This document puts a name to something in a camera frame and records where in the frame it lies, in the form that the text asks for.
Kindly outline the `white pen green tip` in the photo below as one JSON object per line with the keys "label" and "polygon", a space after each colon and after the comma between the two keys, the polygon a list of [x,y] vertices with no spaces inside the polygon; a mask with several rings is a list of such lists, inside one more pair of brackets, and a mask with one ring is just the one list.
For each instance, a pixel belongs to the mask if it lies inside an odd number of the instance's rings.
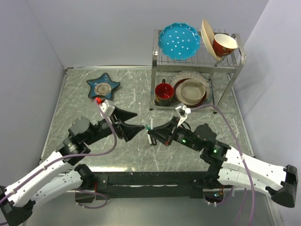
{"label": "white pen green tip", "polygon": [[147,134],[147,137],[148,137],[148,141],[149,141],[150,146],[152,146],[152,141],[151,141],[150,135]]}

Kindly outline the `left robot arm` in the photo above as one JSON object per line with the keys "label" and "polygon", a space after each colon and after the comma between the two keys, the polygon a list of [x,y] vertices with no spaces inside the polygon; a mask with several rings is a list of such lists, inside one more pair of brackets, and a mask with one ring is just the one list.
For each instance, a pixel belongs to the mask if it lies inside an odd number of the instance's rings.
{"label": "left robot arm", "polygon": [[9,226],[25,222],[34,208],[66,191],[88,189],[95,183],[90,168],[79,162],[91,154],[89,145],[113,135],[126,142],[144,129],[143,125],[125,122],[136,113],[113,107],[97,124],[86,117],[77,118],[69,128],[68,137],[39,166],[15,183],[0,188],[0,209]]}

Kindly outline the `cream plate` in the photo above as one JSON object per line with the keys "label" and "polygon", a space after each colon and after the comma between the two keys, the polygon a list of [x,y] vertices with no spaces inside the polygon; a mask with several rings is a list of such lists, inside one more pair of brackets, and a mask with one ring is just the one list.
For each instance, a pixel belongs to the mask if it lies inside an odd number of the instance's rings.
{"label": "cream plate", "polygon": [[214,32],[206,19],[202,21],[201,36],[209,55],[215,60],[221,61],[221,57],[217,56],[213,49]]}

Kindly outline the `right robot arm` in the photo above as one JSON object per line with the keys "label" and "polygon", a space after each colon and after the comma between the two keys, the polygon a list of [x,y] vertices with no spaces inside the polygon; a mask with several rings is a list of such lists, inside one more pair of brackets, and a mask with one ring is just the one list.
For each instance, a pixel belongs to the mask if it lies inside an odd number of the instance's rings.
{"label": "right robot arm", "polygon": [[178,124],[179,117],[148,131],[160,143],[172,142],[200,152],[200,158],[209,164],[206,179],[209,188],[218,185],[239,186],[269,195],[275,203],[293,208],[298,186],[297,168],[278,166],[240,154],[239,151],[219,140],[208,124],[194,131]]}

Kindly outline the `beige bowl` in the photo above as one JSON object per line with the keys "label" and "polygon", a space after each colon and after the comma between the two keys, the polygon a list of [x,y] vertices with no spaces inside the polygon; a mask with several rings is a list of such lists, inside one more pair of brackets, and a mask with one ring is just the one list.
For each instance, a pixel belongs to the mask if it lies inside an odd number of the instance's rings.
{"label": "beige bowl", "polygon": [[188,79],[180,85],[180,100],[189,105],[199,103],[206,94],[206,88],[198,80]]}

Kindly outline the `black blue highlighter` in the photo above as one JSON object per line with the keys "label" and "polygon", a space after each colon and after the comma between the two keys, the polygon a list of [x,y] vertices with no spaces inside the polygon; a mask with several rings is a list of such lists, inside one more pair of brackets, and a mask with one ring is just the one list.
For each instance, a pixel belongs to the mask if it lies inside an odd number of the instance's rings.
{"label": "black blue highlighter", "polygon": [[157,141],[154,137],[151,137],[151,142],[152,142],[152,145],[157,145]]}

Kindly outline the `black base bar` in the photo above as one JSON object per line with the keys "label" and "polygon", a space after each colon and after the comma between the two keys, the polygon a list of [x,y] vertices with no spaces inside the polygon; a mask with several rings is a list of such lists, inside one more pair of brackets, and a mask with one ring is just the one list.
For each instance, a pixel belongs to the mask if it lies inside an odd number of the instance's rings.
{"label": "black base bar", "polygon": [[84,182],[85,190],[114,198],[190,197],[203,198],[204,189],[224,186],[205,171],[184,172],[95,172]]}

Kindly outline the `red bowl white inside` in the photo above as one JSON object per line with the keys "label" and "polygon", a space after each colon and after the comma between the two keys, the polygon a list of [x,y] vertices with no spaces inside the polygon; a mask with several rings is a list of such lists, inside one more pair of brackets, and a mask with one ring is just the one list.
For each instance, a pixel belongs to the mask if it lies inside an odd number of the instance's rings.
{"label": "red bowl white inside", "polygon": [[219,57],[227,56],[238,48],[234,38],[226,34],[216,34],[213,40],[213,50]]}

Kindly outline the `red rimmed plate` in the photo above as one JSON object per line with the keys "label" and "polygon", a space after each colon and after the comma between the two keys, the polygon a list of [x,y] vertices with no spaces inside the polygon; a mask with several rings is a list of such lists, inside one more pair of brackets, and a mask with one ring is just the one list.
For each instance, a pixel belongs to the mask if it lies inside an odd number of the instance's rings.
{"label": "red rimmed plate", "polygon": [[179,84],[178,86],[177,86],[177,88],[175,89],[175,93],[174,93],[174,97],[177,99],[177,101],[179,101],[180,103],[184,103],[184,102],[182,102],[181,100],[180,100],[180,97],[179,97],[179,94],[180,94],[180,85],[181,84]]}

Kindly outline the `red and black mug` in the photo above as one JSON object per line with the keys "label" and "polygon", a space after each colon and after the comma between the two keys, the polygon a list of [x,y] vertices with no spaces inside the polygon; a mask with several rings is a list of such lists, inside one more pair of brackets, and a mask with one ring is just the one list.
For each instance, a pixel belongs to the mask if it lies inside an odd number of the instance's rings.
{"label": "red and black mug", "polygon": [[174,88],[165,79],[155,87],[155,101],[159,106],[170,106],[173,95]]}

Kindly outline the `blue polka dot plate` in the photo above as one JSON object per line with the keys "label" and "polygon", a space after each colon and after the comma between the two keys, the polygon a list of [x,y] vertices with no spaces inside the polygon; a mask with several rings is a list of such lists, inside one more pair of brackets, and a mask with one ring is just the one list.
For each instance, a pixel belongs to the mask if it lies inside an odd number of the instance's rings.
{"label": "blue polka dot plate", "polygon": [[200,48],[200,40],[194,27],[186,23],[173,23],[159,34],[158,46],[170,59],[184,61],[195,56]]}

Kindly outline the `metal dish rack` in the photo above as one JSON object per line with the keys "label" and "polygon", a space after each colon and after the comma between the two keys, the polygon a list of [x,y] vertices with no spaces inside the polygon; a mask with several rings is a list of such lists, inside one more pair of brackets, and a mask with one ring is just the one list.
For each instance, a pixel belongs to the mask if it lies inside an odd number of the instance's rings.
{"label": "metal dish rack", "polygon": [[[159,106],[155,103],[155,87],[160,78],[167,82],[174,82],[175,75],[182,71],[198,72],[209,79],[211,94],[208,102],[217,107],[221,107],[229,95],[235,96],[233,85],[246,63],[244,43],[238,33],[231,35],[237,42],[238,49],[221,60],[210,56],[203,41],[200,42],[200,48],[193,57],[186,60],[172,60],[165,56],[159,47],[158,41],[161,32],[162,30],[154,30],[153,34],[149,110],[171,110],[173,108],[173,104]],[[222,74],[227,78],[225,89],[220,95],[216,94],[217,88],[215,86],[217,83],[214,82],[217,74]]]}

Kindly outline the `blue star shaped dish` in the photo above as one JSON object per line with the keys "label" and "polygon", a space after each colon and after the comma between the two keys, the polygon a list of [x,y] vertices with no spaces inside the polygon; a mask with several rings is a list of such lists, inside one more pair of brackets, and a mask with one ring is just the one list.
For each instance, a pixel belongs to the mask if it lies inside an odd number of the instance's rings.
{"label": "blue star shaped dish", "polygon": [[90,86],[88,98],[103,97],[111,99],[113,92],[120,86],[120,82],[111,80],[108,73],[102,74],[97,79],[87,80],[86,83]]}

